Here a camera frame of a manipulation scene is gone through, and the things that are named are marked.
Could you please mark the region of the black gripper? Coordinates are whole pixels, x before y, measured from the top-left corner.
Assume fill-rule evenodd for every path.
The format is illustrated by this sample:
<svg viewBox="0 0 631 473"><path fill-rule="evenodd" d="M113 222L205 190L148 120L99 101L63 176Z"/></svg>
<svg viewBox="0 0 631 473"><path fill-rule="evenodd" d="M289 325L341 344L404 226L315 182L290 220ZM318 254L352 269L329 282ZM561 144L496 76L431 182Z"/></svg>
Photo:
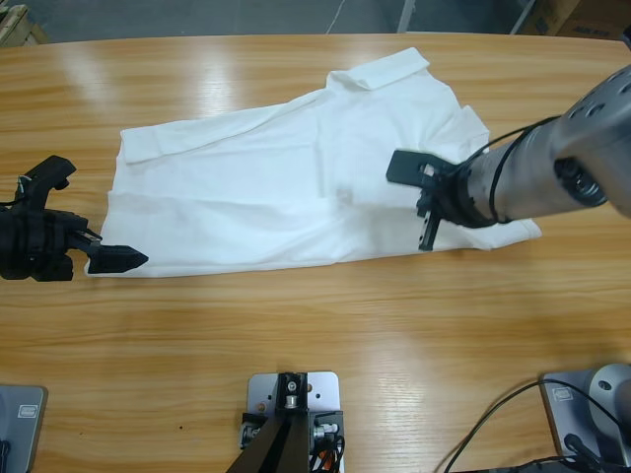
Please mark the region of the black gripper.
<svg viewBox="0 0 631 473"><path fill-rule="evenodd" d="M469 168L461 165L442 164L419 166L420 196L416 203L417 216L423 220L418 249L433 251L441 222L481 229L494 225L494 220L485 217L475 207L469 196L466 178Z"/></svg>
<svg viewBox="0 0 631 473"><path fill-rule="evenodd" d="M128 245L102 245L88 220L72 212L29 210L24 197L1 204L1 277L38 282L70 281L73 261L67 252L89 256L88 274L121 274L149 261Z"/></svg>

